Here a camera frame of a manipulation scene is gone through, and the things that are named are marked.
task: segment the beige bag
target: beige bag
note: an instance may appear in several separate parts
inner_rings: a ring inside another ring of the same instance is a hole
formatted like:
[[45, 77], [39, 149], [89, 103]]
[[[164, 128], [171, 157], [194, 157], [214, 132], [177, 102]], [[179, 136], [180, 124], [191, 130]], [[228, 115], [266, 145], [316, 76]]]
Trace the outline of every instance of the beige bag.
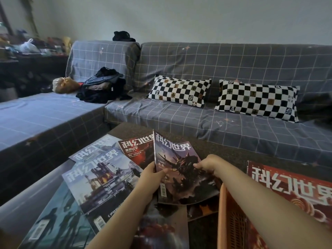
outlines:
[[53, 92], [58, 94], [68, 94], [80, 88], [80, 84], [71, 77], [58, 78], [53, 80]]

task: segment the sofa backrest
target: sofa backrest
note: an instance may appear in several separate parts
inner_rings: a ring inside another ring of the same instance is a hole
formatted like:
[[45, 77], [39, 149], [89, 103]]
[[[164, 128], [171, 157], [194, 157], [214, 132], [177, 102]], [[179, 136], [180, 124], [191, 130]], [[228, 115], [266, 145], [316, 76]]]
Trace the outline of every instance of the sofa backrest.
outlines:
[[298, 102], [332, 92], [332, 46], [168, 43], [142, 44], [134, 86], [149, 92], [155, 75], [212, 79], [206, 99], [215, 102], [219, 80], [300, 86]]
[[75, 41], [69, 55], [66, 76], [84, 82], [103, 66], [124, 75], [127, 89], [132, 89], [140, 45], [122, 41]]

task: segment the pillow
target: pillow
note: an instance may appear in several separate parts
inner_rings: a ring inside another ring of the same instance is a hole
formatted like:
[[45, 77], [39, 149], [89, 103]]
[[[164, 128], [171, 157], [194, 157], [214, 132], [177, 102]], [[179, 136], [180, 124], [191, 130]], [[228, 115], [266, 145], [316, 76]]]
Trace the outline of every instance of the pillow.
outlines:
[[225, 80], [219, 81], [219, 87], [216, 110], [298, 122], [295, 102], [300, 87], [244, 84]]
[[203, 99], [210, 83], [211, 79], [184, 80], [159, 75], [155, 77], [153, 88], [147, 97], [200, 108], [204, 105]]

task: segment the dark table surface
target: dark table surface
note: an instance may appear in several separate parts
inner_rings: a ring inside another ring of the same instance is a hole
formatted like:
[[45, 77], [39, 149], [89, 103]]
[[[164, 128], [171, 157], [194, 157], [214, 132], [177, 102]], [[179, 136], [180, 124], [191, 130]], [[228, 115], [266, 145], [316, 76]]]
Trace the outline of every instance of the dark table surface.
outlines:
[[[109, 134], [120, 139], [128, 139], [151, 132], [152, 129], [125, 122], [111, 130]], [[178, 136], [163, 131], [160, 131], [160, 133], [172, 142], [189, 141], [201, 159], [205, 158], [208, 154], [217, 154], [244, 172], [246, 171], [247, 161], [251, 160], [272, 167], [285, 169], [290, 172], [332, 182], [332, 169], [327, 167], [305, 166], [301, 163], [281, 160], [275, 157], [257, 154], [243, 149], [222, 146], [212, 142], [205, 142], [193, 137]], [[17, 244], [23, 240], [57, 188], [60, 186], [63, 181], [61, 175], [71, 169], [73, 165], [74, 162], [68, 160], [0, 207], [0, 228], [7, 234], [13, 236]], [[190, 248], [216, 248], [218, 213], [189, 222], [188, 227]]]

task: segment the forearm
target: forearm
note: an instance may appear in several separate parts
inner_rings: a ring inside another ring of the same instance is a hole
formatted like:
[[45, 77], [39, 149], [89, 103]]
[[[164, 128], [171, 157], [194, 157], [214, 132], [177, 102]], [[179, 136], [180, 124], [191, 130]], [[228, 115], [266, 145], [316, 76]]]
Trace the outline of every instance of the forearm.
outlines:
[[322, 224], [230, 163], [216, 162], [215, 175], [269, 248], [330, 248], [331, 234]]
[[129, 248], [149, 200], [149, 196], [135, 188], [87, 249]]

